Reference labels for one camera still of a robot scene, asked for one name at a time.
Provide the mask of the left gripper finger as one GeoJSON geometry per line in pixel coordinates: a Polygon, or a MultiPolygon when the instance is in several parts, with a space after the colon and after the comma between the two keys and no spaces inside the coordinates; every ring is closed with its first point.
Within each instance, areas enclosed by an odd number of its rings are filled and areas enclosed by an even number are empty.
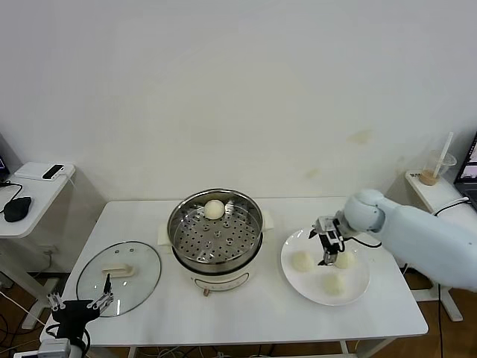
{"type": "Polygon", "coordinates": [[[66,308],[61,295],[57,292],[47,294],[47,299],[52,310],[64,310],[66,308]]]}
{"type": "Polygon", "coordinates": [[[110,274],[107,274],[101,297],[98,298],[96,301],[89,303],[86,307],[88,309],[93,309],[99,312],[103,312],[108,308],[108,306],[113,302],[113,300],[114,300],[114,295],[112,292],[112,285],[110,282],[110,274]]]}

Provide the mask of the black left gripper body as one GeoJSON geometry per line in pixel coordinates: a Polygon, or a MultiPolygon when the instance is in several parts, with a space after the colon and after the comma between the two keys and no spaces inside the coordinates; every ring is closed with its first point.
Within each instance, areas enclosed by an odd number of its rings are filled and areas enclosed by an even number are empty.
{"type": "Polygon", "coordinates": [[[53,308],[53,319],[59,324],[57,338],[82,338],[86,325],[100,316],[92,300],[64,301],[53,308]]]}

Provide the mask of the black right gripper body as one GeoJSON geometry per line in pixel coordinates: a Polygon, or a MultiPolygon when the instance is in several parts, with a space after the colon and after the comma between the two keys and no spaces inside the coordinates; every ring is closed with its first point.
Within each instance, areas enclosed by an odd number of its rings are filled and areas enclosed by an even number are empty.
{"type": "Polygon", "coordinates": [[[346,242],[350,240],[350,226],[343,212],[337,212],[330,217],[329,231],[327,235],[330,238],[338,239],[338,242],[346,242]]]}

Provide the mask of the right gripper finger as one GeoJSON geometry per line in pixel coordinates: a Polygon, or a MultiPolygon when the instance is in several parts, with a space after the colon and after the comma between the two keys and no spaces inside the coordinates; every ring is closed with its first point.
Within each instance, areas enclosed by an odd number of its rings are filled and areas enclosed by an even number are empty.
{"type": "Polygon", "coordinates": [[[332,265],[338,256],[338,239],[327,236],[319,236],[323,248],[323,259],[318,263],[319,266],[332,265]]]}
{"type": "Polygon", "coordinates": [[[316,222],[312,225],[312,229],[309,232],[309,238],[312,239],[315,236],[327,236],[329,231],[330,217],[318,217],[316,222]]]}

